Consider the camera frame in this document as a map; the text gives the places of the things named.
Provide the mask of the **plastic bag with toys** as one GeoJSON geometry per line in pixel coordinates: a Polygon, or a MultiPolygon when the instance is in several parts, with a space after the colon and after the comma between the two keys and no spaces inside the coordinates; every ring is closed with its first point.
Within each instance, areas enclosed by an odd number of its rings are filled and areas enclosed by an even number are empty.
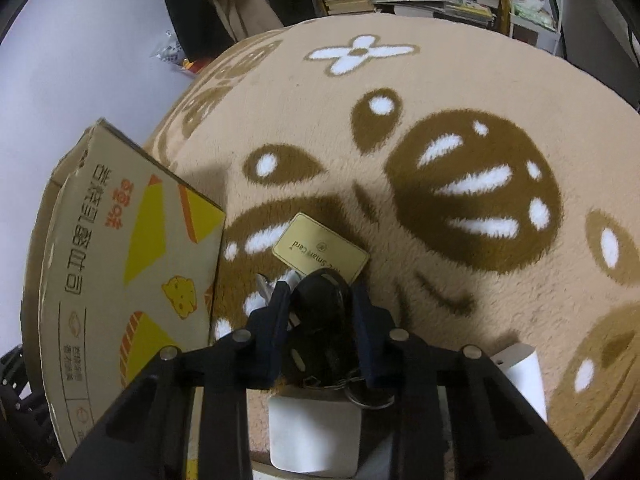
{"type": "Polygon", "coordinates": [[[194,64],[186,57],[181,44],[172,30],[168,30],[160,38],[150,54],[151,58],[163,62],[170,66],[172,70],[195,76],[198,70],[194,64]]]}

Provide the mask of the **gold smart card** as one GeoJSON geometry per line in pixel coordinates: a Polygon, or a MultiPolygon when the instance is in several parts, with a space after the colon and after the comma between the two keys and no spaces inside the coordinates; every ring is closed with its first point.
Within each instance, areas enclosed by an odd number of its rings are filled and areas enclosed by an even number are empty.
{"type": "Polygon", "coordinates": [[[308,214],[296,214],[272,248],[273,255],[300,275],[321,269],[335,271],[352,284],[370,255],[308,214]]]}

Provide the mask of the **keychain bunch with charms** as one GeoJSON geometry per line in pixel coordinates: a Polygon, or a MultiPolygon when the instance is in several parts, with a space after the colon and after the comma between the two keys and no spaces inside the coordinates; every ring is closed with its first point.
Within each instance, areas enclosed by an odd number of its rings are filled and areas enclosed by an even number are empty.
{"type": "Polygon", "coordinates": [[[382,410],[394,403],[390,312],[334,270],[308,274],[296,286],[272,285],[248,316],[258,387],[279,378],[311,390],[343,390],[350,402],[382,410]]]}

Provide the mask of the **large white box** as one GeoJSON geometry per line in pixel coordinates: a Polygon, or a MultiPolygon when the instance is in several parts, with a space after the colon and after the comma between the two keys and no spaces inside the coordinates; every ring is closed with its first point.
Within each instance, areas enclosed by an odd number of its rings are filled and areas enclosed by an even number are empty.
{"type": "Polygon", "coordinates": [[[518,342],[496,353],[491,359],[536,413],[548,422],[544,382],[536,349],[529,344],[518,342]]]}

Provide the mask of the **black hanging coat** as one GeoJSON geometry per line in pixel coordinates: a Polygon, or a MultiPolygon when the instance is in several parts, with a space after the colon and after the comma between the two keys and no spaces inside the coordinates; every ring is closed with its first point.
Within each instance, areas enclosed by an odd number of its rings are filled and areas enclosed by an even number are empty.
{"type": "Polygon", "coordinates": [[[172,26],[190,61],[216,58],[233,44],[208,0],[165,0],[172,26]]]}

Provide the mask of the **small white square box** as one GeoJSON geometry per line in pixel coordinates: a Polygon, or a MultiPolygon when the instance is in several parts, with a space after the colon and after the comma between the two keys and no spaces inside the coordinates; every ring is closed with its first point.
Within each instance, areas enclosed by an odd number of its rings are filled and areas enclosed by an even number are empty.
{"type": "Polygon", "coordinates": [[[288,390],[269,400],[268,416],[274,468],[326,478],[356,474],[362,409],[343,393],[288,390]]]}

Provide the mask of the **beige patterned rug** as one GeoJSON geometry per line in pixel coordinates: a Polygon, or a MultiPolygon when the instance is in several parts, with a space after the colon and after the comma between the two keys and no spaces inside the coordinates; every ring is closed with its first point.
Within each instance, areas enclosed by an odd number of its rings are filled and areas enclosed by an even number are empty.
{"type": "Polygon", "coordinates": [[[538,354],[587,477],[639,417],[639,116],[527,44],[428,18],[318,18],[206,67],[146,150],[227,215],[213,329],[282,280],[308,214],[370,257],[371,299],[437,347],[538,354]]]}

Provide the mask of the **white utility cart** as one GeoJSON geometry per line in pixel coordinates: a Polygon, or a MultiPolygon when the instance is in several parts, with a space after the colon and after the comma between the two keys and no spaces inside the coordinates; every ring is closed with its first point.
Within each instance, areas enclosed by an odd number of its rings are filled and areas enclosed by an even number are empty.
{"type": "Polygon", "coordinates": [[[564,0],[510,0],[509,36],[557,55],[563,13],[564,0]]]}

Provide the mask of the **cardboard box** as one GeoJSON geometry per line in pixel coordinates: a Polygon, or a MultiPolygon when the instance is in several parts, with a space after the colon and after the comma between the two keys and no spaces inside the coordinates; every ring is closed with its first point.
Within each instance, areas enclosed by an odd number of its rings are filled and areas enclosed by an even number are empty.
{"type": "Polygon", "coordinates": [[[27,374],[70,456],[153,356],[208,344],[224,212],[99,120],[54,168],[32,229],[27,374]]]}

